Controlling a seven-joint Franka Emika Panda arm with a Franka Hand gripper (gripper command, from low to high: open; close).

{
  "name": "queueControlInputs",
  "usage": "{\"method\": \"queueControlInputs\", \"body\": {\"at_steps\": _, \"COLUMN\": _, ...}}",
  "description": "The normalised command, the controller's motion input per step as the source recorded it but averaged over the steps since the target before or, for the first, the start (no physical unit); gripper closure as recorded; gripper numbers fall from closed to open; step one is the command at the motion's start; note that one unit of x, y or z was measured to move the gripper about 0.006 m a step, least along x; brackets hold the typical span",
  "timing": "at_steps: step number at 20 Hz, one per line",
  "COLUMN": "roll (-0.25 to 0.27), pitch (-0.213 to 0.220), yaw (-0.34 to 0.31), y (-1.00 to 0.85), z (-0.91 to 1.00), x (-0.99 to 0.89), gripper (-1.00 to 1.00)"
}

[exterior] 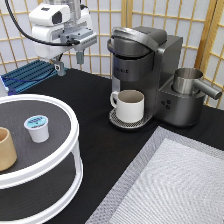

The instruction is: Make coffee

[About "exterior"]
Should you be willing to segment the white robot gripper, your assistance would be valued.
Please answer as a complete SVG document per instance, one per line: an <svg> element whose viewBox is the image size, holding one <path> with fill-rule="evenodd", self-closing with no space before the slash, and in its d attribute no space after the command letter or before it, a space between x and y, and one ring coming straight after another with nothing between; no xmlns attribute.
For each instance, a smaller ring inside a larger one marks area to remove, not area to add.
<svg viewBox="0 0 224 224"><path fill-rule="evenodd" d="M29 14L29 20L33 24L32 36L44 41L44 44L35 44L36 54L44 59L56 59L74 49L61 42L60 35L64 31L81 27L93 30L90 12L85 5L39 5ZM84 64L84 51L76 51L76 59L77 64ZM66 74L63 62L57 62L55 70L59 76Z"/></svg>

